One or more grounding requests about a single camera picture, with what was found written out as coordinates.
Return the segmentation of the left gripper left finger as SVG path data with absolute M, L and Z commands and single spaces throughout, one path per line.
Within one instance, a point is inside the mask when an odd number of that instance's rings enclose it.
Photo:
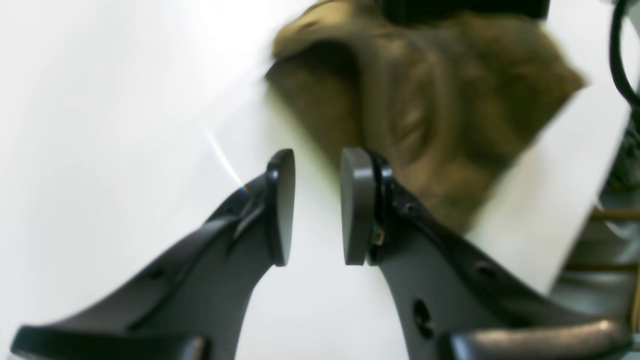
M 195 231 L 87 309 L 24 325 L 23 360 L 233 360 L 254 288 L 290 259 L 295 155 L 282 149 Z

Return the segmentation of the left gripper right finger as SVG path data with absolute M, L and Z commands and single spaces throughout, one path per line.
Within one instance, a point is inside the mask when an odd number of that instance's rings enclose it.
M 560 306 L 443 226 L 363 148 L 340 159 L 344 260 L 380 269 L 411 360 L 619 360 L 622 320 Z

